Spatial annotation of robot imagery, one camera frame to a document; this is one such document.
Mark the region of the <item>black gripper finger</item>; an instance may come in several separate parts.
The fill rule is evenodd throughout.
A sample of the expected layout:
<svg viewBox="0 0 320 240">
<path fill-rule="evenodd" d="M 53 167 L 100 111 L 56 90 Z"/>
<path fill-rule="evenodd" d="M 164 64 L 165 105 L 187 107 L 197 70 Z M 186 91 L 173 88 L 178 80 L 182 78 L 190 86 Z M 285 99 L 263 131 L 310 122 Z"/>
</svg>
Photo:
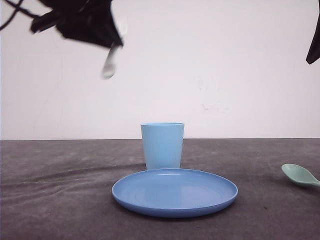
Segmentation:
<svg viewBox="0 0 320 240">
<path fill-rule="evenodd" d="M 33 34 L 45 31 L 57 24 L 59 14 L 55 11 L 50 11 L 44 15 L 34 18 L 31 22 L 30 30 Z"/>
<path fill-rule="evenodd" d="M 111 0 L 48 0 L 58 17 L 56 29 L 66 39 L 105 48 L 123 46 L 111 10 Z"/>
<path fill-rule="evenodd" d="M 317 20 L 314 36 L 306 56 L 306 62 L 311 65 L 320 58 L 320 19 Z"/>
</svg>

